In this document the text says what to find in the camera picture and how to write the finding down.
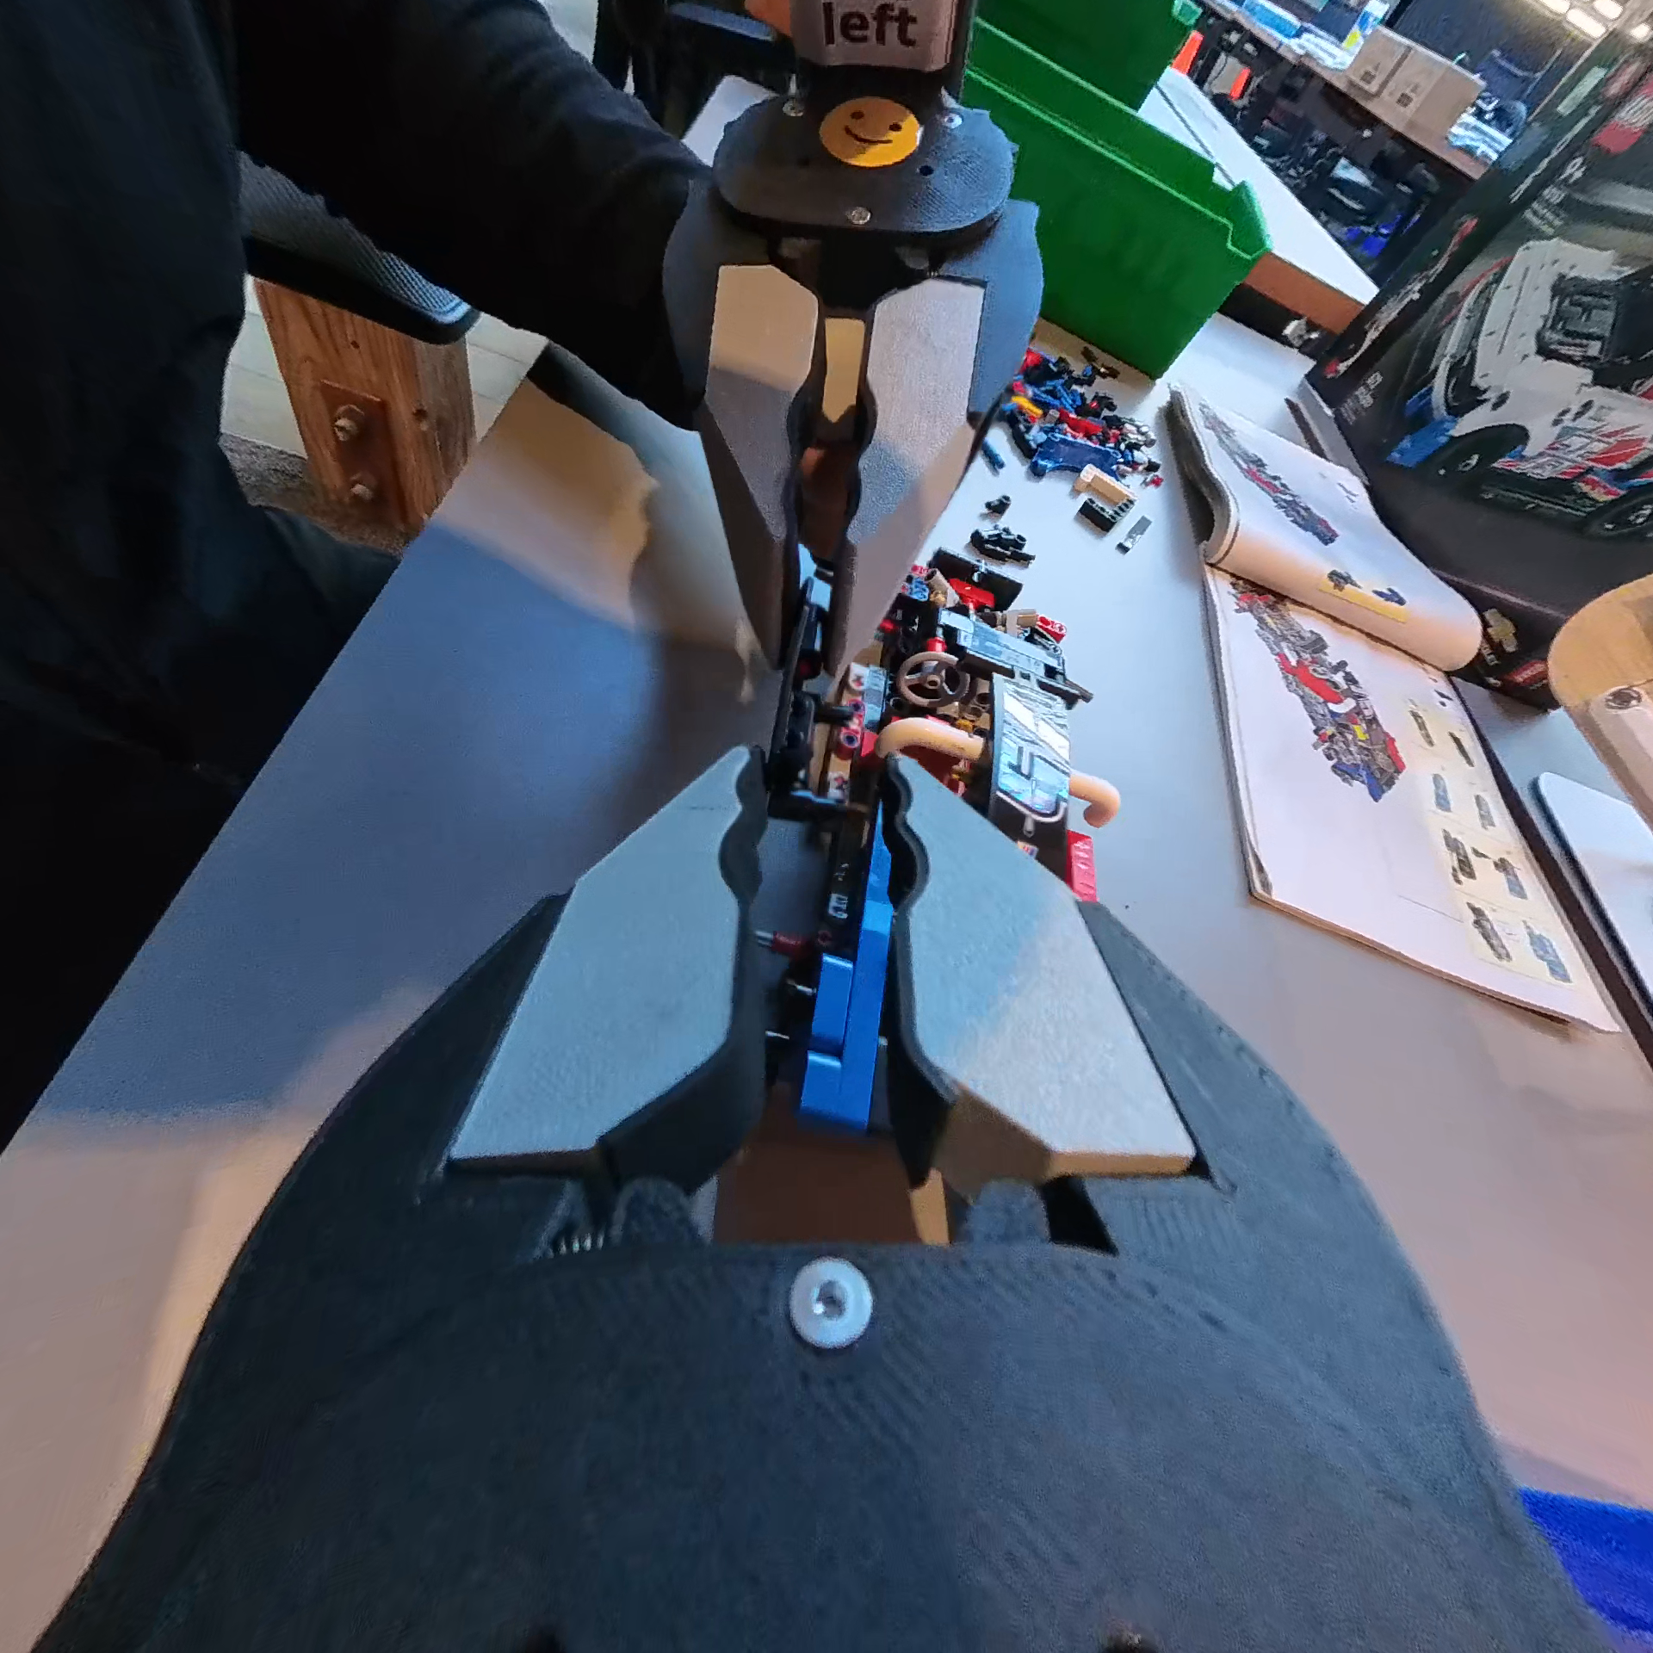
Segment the white flat stand base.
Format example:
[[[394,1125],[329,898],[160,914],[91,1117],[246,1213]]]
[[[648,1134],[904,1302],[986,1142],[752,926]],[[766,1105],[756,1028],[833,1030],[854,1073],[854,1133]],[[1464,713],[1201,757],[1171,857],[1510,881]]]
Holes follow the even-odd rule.
[[[1618,949],[1626,981],[1651,1009],[1651,829],[1636,808],[1555,770],[1541,770],[1535,794]]]

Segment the green storage bin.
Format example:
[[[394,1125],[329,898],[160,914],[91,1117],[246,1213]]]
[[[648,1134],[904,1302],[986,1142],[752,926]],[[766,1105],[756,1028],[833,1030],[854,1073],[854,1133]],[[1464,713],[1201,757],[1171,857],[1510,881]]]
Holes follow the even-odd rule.
[[[1159,379],[1273,249],[1250,180],[986,21],[965,101],[1016,145],[1016,188],[1039,206],[1041,314]]]
[[[976,21],[1140,109],[1201,15],[1195,1],[980,1]]]

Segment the pile of loose toy bricks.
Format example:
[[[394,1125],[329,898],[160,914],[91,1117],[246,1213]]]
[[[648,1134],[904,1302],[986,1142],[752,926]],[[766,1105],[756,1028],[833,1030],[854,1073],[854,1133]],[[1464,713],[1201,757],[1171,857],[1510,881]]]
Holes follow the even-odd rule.
[[[1116,481],[1148,481],[1163,469],[1159,440],[1122,410],[1110,393],[1116,377],[1116,367],[1087,343],[1073,357],[1033,341],[998,398],[988,432],[1008,442],[1029,479],[1079,479],[1085,467],[1096,467]]]

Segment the small black brick part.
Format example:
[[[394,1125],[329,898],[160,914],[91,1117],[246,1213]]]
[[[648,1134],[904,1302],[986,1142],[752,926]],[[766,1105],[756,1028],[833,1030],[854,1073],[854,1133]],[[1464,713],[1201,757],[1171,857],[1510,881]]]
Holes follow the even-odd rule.
[[[825,668],[825,644],[835,597],[833,570],[821,570],[799,552],[799,589],[782,654],[778,707],[764,763],[770,816],[776,820],[831,822],[844,804],[811,780],[815,731],[835,678]]]

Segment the person's left forearm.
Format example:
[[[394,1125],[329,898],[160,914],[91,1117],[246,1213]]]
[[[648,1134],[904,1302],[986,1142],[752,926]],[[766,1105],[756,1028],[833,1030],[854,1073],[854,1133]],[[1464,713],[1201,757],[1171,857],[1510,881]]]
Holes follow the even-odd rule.
[[[528,1],[209,3],[240,145],[685,426],[663,296],[705,168]]]

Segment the background table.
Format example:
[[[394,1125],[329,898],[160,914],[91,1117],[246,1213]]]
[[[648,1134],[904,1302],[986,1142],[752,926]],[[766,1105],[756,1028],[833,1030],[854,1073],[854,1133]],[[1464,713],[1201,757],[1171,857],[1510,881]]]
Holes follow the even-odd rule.
[[[1187,74],[1167,68],[1142,113],[1155,129],[1207,154],[1222,182],[1244,180],[1254,190],[1272,245],[1224,302],[1226,314],[1272,337],[1293,322],[1336,334],[1374,298],[1376,282]]]

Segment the black toy set box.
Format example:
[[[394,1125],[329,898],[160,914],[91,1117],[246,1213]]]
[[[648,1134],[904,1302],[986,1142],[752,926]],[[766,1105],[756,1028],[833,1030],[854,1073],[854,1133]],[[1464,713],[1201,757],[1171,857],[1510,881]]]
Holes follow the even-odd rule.
[[[1303,391],[1386,524],[1480,613],[1466,674],[1649,574],[1651,44],[1628,3],[1327,347]]]

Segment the blue storage bin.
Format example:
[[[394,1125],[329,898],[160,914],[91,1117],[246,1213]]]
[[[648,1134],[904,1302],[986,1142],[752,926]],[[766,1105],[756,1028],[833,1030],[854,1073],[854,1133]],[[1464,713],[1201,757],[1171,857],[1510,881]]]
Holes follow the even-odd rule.
[[[1651,1648],[1651,1512],[1531,1485],[1521,1500],[1612,1636]]]

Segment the open instruction booklet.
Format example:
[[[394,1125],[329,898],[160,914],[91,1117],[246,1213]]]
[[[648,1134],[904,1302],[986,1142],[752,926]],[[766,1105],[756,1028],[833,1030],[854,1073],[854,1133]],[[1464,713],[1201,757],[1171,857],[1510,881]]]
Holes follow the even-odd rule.
[[[1453,672],[1472,605],[1311,448],[1169,387],[1252,894],[1549,1018],[1618,1030]]]

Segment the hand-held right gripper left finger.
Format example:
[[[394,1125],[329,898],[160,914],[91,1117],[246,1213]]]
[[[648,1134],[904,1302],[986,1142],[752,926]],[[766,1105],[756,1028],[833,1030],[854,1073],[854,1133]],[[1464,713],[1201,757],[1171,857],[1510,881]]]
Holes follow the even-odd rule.
[[[730,747],[569,890],[447,1146],[455,1170],[707,1182],[758,1125],[768,792]]]

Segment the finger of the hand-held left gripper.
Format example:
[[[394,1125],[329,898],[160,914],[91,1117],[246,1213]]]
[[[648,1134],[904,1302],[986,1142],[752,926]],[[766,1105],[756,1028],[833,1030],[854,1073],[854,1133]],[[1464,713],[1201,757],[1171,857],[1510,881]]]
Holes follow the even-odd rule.
[[[736,585],[778,666],[799,580],[797,475],[823,385],[817,294],[774,263],[717,273],[705,452]]]
[[[872,310],[860,369],[870,422],[833,558],[831,672],[872,641],[965,473],[980,318],[982,286],[943,276],[886,294]]]

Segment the toy brick car chassis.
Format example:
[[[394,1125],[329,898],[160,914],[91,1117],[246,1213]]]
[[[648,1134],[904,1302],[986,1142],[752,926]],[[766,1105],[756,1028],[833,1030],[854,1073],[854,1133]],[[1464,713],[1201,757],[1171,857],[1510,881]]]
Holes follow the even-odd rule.
[[[882,763],[907,755],[1024,853],[1096,898],[1090,835],[1118,792],[1071,763],[1069,715],[1090,692],[1067,670],[1067,629],[1024,599],[1020,564],[935,550],[913,564],[874,639],[833,674],[815,731],[815,786],[844,804],[799,822],[823,849],[819,916],[795,934],[758,932],[787,959],[770,1072],[795,1085],[803,1121],[882,1125],[886,991],[892,983],[894,861],[882,826]]]

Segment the person's dark clothed body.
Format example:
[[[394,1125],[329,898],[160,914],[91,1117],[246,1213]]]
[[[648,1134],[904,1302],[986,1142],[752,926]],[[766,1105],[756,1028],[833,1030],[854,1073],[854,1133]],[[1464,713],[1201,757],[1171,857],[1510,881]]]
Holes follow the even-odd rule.
[[[392,562],[254,505],[221,446],[227,7],[2,11],[10,1140]]]

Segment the background shelves with boxes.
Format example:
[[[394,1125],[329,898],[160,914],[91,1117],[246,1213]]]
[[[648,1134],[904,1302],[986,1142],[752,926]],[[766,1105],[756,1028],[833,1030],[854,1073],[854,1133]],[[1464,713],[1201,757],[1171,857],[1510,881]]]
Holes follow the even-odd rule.
[[[1260,153],[1397,151],[1480,176],[1618,9],[1573,3],[1201,3],[1189,78]]]

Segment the wooden post with bolts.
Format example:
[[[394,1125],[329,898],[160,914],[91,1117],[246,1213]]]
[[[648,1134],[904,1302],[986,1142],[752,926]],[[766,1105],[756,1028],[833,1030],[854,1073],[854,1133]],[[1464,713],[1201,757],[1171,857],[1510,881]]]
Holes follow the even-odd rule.
[[[356,522],[419,532],[476,442],[463,337],[429,341],[254,278],[303,452]]]

